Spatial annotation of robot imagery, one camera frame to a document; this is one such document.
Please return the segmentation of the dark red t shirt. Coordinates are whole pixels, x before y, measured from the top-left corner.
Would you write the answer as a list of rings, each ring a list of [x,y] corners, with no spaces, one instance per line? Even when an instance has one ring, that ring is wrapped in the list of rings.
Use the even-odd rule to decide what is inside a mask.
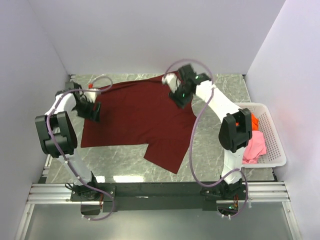
[[[147,144],[144,158],[177,174],[196,116],[192,105],[179,108],[161,76],[114,84],[101,93],[99,122],[85,120],[81,148]]]

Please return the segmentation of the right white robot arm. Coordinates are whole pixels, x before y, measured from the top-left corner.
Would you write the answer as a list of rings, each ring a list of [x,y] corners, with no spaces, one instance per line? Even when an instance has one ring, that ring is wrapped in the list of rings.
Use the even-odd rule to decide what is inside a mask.
[[[224,150],[223,170],[220,179],[211,184],[198,182],[226,200],[247,192],[242,172],[246,147],[252,138],[252,114],[226,97],[215,85],[212,73],[197,73],[191,64],[181,66],[177,73],[166,71],[162,83],[170,89],[169,97],[179,108],[184,108],[197,96],[218,117],[221,125],[218,141]]]

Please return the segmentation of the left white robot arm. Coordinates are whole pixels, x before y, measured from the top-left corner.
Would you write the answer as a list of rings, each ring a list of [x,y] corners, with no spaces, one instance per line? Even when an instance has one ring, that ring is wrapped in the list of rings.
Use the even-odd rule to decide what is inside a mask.
[[[77,135],[69,113],[76,111],[80,118],[99,122],[101,103],[96,99],[100,93],[97,88],[82,89],[80,84],[70,81],[55,94],[51,108],[35,118],[42,151],[57,159],[71,175],[73,184],[66,183],[65,187],[88,201],[99,197],[100,188],[77,152]]]

